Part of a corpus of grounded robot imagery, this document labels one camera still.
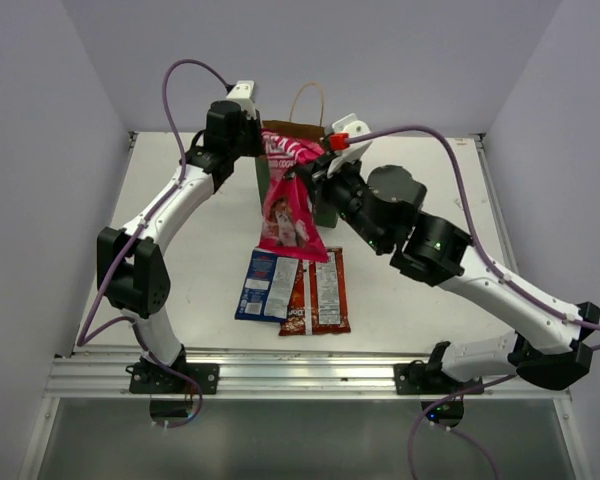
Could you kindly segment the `green brown paper bag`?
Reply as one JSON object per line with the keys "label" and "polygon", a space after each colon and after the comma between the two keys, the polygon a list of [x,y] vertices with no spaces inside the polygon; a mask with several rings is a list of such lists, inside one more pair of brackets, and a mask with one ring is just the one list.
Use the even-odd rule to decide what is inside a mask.
{"label": "green brown paper bag", "polygon": [[[320,116],[318,124],[303,124],[292,121],[295,107],[302,92],[308,87],[316,87],[320,95]],[[322,86],[316,82],[304,84],[292,102],[289,117],[283,120],[265,120],[263,127],[266,132],[288,139],[292,145],[304,147],[306,149],[316,147],[319,150],[319,140],[324,135],[325,128],[322,126],[324,119],[325,96]],[[266,194],[272,186],[275,186],[283,174],[296,164],[293,156],[282,153],[266,153],[264,156],[255,160],[255,171],[258,185],[260,204],[264,205]],[[314,219],[319,227],[333,229],[337,225],[336,212],[328,207],[324,202],[317,203],[314,207]]]}

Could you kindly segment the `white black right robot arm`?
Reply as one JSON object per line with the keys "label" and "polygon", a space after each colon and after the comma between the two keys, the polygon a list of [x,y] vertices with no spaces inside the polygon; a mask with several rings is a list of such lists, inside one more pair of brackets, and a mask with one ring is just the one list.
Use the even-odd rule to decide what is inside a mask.
{"label": "white black right robot arm", "polygon": [[333,176],[325,165],[297,165],[284,177],[299,180],[378,255],[388,254],[402,275],[458,295],[511,327],[511,332],[469,343],[442,341],[425,363],[407,368],[412,385],[450,393],[484,376],[516,374],[534,386],[559,391],[586,376],[593,349],[585,339],[600,309],[591,302],[559,301],[490,258],[451,222],[422,211],[427,189],[401,166],[377,167],[367,178],[361,163]]}

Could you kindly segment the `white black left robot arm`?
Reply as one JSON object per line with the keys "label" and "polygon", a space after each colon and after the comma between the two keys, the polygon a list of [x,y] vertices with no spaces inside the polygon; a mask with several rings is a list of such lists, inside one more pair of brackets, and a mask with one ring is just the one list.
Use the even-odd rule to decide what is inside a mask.
{"label": "white black left robot arm", "polygon": [[164,254],[194,211],[233,174],[235,162],[263,153],[260,126],[248,97],[212,103],[202,144],[185,152],[184,164],[158,196],[123,227],[106,227],[97,237],[97,298],[131,318],[151,363],[171,366],[183,350],[166,312],[171,281]]}

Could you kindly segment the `orange red Doritos bag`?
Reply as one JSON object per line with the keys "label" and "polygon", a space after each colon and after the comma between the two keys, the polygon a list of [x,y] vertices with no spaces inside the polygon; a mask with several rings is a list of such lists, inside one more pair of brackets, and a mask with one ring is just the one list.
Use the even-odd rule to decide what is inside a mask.
{"label": "orange red Doritos bag", "polygon": [[299,262],[287,318],[280,326],[280,336],[351,332],[343,249],[330,247],[327,254],[327,262]]}

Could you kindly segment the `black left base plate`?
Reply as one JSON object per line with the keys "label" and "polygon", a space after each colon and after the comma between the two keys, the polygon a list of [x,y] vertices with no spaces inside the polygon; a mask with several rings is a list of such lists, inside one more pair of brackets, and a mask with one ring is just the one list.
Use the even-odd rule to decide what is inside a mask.
{"label": "black left base plate", "polygon": [[129,392],[141,395],[169,395],[191,393],[192,386],[184,379],[191,378],[200,387],[203,395],[217,391],[220,366],[213,363],[187,363],[178,367],[179,375],[168,373],[151,363],[136,362],[128,365],[125,372],[130,375]]}

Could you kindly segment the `aluminium rail frame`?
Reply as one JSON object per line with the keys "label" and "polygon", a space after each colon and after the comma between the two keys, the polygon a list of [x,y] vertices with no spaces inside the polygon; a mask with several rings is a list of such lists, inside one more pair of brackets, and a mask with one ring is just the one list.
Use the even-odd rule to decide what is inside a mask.
{"label": "aluminium rail frame", "polygon": [[108,301],[90,298],[82,326],[92,339],[53,362],[24,478],[154,478],[168,463],[167,448],[197,438],[204,425],[219,431],[212,416],[224,402],[391,399],[394,364],[424,358],[441,340],[511,333],[466,299],[400,275],[344,224],[323,236],[344,253],[350,333],[283,337],[273,324],[238,320],[259,228],[255,162],[241,159],[166,253],[172,329],[192,362],[220,370],[200,419],[167,432],[151,424],[147,397],[129,390],[126,367],[141,352],[132,328]]}

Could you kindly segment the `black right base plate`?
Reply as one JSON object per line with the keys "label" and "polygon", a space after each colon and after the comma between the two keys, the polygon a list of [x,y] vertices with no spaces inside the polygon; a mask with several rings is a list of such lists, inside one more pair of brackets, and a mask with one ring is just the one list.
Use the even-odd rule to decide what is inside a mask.
{"label": "black right base plate", "polygon": [[420,360],[395,364],[393,379],[398,395],[449,395],[465,389],[472,389],[471,394],[484,392],[481,379],[460,382]]}

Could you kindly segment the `pink Real chips bag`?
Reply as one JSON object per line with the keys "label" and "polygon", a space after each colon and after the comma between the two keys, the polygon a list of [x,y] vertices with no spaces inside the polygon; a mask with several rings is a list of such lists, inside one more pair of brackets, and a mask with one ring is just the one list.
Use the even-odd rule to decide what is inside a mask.
{"label": "pink Real chips bag", "polygon": [[259,247],[276,255],[324,262],[327,249],[317,230],[313,203],[303,180],[292,169],[313,164],[324,150],[317,143],[262,132],[269,186],[262,206]]}

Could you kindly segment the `blue snack bag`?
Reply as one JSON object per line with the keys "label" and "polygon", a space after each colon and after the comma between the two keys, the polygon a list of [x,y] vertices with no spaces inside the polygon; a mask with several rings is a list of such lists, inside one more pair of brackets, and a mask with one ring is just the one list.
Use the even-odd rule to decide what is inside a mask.
{"label": "blue snack bag", "polygon": [[278,324],[285,322],[298,265],[297,259],[254,249],[235,319]]}

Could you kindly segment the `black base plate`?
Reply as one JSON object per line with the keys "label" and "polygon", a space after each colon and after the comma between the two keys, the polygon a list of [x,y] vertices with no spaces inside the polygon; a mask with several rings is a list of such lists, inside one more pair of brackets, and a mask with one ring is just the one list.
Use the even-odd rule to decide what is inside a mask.
{"label": "black base plate", "polygon": [[393,379],[398,395],[449,395],[465,389],[472,389],[471,394],[484,392],[481,379],[460,382],[420,360],[395,364]]}
{"label": "black base plate", "polygon": [[169,395],[191,393],[192,386],[184,379],[191,378],[200,387],[203,395],[217,391],[220,366],[213,363],[187,363],[178,367],[179,375],[168,373],[151,363],[136,362],[128,365],[125,372],[130,375],[129,392],[141,395]]}

